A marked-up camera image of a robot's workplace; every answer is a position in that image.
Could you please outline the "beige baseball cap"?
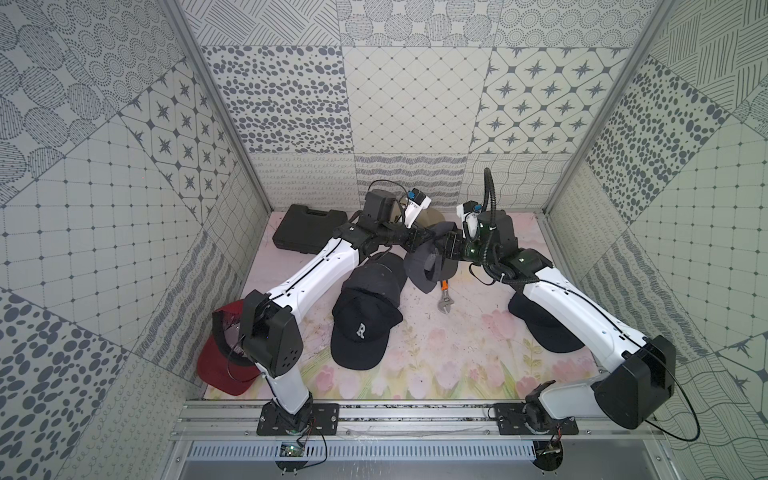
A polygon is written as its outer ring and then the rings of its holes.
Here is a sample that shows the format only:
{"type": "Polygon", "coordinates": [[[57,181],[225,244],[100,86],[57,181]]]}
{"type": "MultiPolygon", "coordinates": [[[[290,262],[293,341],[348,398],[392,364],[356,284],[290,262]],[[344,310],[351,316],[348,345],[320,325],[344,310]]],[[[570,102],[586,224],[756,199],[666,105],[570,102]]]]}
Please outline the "beige baseball cap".
{"type": "Polygon", "coordinates": [[[444,221],[445,216],[441,211],[435,208],[427,208],[419,213],[414,224],[423,228],[429,228],[444,221]]]}

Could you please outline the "dark grey baseball cap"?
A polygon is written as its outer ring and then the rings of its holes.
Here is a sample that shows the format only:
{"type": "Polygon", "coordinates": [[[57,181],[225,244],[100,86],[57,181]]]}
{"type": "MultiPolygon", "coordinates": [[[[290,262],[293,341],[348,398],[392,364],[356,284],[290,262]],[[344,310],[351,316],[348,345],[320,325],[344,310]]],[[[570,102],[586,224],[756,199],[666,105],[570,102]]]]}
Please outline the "dark grey baseball cap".
{"type": "Polygon", "coordinates": [[[458,270],[456,260],[438,252],[434,239],[406,254],[404,269],[408,279],[423,293],[430,293],[439,282],[453,278],[458,270]]]}

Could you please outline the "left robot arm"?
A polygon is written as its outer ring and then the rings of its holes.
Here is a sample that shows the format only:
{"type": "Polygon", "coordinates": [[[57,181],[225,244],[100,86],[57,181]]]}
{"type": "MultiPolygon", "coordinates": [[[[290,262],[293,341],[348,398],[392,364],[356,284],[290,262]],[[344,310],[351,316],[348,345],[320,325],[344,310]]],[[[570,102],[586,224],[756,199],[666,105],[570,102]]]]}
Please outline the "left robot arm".
{"type": "Polygon", "coordinates": [[[414,188],[403,206],[396,196],[374,189],[364,208],[335,228],[320,252],[288,280],[266,293],[257,290],[244,299],[240,317],[243,353],[259,369],[272,392],[264,414],[278,435],[298,435],[312,424],[312,395],[297,363],[303,353],[299,324],[312,306],[337,281],[378,251],[401,246],[410,251],[429,232],[416,224],[431,198],[414,188]]]}

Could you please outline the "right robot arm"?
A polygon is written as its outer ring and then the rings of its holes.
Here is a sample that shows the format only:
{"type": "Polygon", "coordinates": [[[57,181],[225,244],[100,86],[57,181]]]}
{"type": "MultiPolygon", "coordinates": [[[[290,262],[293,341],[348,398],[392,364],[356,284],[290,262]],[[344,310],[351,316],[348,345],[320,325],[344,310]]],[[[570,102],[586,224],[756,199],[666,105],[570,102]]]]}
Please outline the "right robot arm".
{"type": "Polygon", "coordinates": [[[476,204],[457,209],[461,223],[449,235],[450,258],[479,267],[514,294],[510,313],[547,351],[586,348],[601,367],[586,380],[551,380],[525,397],[529,428],[547,432],[570,417],[605,417],[625,429],[645,423],[675,393],[676,348],[625,324],[576,288],[546,256],[522,248],[512,219],[476,204]]]}

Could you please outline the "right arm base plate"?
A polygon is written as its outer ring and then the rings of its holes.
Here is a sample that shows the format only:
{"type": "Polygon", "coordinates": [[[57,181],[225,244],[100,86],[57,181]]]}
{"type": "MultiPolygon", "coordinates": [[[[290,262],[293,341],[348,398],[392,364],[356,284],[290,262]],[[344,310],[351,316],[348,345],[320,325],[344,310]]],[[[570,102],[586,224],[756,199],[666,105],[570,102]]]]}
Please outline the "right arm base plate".
{"type": "Polygon", "coordinates": [[[528,403],[495,403],[488,408],[488,418],[496,423],[500,435],[572,436],[579,433],[573,417],[553,419],[543,408],[528,403]]]}

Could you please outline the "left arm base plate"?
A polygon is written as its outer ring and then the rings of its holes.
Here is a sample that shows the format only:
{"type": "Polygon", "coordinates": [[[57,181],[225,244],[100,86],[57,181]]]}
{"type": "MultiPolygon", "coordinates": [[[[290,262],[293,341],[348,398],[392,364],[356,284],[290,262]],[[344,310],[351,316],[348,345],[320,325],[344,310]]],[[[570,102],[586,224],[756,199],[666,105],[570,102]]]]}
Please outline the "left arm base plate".
{"type": "Polygon", "coordinates": [[[297,413],[290,414],[275,400],[265,404],[259,416],[258,436],[298,436],[313,433],[333,436],[337,432],[340,405],[307,401],[297,413]]]}

